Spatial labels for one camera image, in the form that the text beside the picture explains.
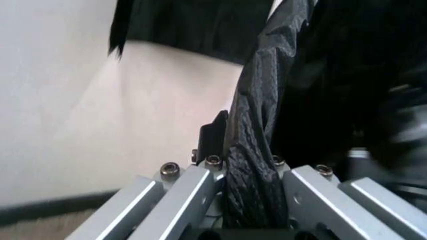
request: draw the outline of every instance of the white wall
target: white wall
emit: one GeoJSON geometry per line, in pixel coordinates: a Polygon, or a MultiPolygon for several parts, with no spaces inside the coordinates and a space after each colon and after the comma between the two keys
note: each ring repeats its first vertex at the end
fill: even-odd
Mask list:
{"type": "Polygon", "coordinates": [[[185,165],[242,67],[147,43],[107,57],[116,0],[0,2],[0,207],[185,165]]]}

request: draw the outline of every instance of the wrinkled black fabric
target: wrinkled black fabric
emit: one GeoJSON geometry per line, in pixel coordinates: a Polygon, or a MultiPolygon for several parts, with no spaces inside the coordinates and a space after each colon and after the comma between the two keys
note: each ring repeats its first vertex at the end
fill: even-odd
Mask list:
{"type": "Polygon", "coordinates": [[[110,50],[148,41],[243,64],[273,0],[118,0],[110,50]]]}
{"type": "MultiPolygon", "coordinates": [[[[400,144],[392,137],[404,123],[423,122],[399,125],[396,113],[422,115],[427,104],[427,1],[319,0],[312,13],[313,5],[282,2],[238,81],[224,141],[225,227],[287,225],[272,153],[298,167],[356,145],[381,164],[409,164],[386,151],[400,144]]],[[[420,138],[416,147],[427,142],[420,138]]]]}
{"type": "Polygon", "coordinates": [[[270,141],[284,79],[297,54],[309,0],[286,0],[258,37],[237,84],[225,133],[226,227],[286,227],[288,207],[270,141]]]}

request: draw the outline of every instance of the metal plate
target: metal plate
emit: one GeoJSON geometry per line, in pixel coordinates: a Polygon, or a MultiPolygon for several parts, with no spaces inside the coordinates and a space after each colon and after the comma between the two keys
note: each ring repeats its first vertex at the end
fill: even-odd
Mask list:
{"type": "Polygon", "coordinates": [[[402,239],[310,166],[285,172],[283,185],[290,215],[302,228],[326,225],[340,239],[402,239]]]}
{"type": "Polygon", "coordinates": [[[215,195],[209,170],[190,166],[138,226],[129,240],[177,240],[202,221],[215,195]]]}
{"type": "Polygon", "coordinates": [[[161,183],[137,176],[66,239],[124,239],[147,216],[163,194],[161,183]]]}
{"type": "Polygon", "coordinates": [[[339,188],[406,239],[427,239],[427,215],[369,178],[339,188]]]}

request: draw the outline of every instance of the black fabric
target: black fabric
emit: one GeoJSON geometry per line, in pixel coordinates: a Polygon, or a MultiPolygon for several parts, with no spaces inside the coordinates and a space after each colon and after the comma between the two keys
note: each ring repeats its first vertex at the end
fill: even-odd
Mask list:
{"type": "Polygon", "coordinates": [[[257,50],[243,68],[224,140],[225,227],[288,225],[288,207],[270,142],[280,95],[297,54],[297,33],[312,10],[313,3],[308,0],[284,1],[258,37],[257,50]]]}
{"type": "MultiPolygon", "coordinates": [[[[225,227],[287,226],[272,153],[298,167],[364,146],[382,165],[411,165],[407,154],[386,152],[427,140],[395,138],[427,124],[426,30],[425,0],[284,0],[244,66],[229,114],[225,227]],[[402,116],[408,109],[417,114],[402,116]]],[[[417,164],[426,166],[422,156],[417,164]]],[[[425,168],[410,169],[427,185],[425,168]]]]}
{"type": "Polygon", "coordinates": [[[118,0],[110,50],[126,40],[168,45],[236,63],[251,54],[273,0],[118,0]]]}

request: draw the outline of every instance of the beige carpet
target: beige carpet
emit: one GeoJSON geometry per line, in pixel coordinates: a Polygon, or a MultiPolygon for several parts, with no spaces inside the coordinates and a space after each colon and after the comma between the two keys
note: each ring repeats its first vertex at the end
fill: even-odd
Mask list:
{"type": "Polygon", "coordinates": [[[95,210],[21,221],[0,228],[0,240],[60,240],[71,234],[95,210]]]}

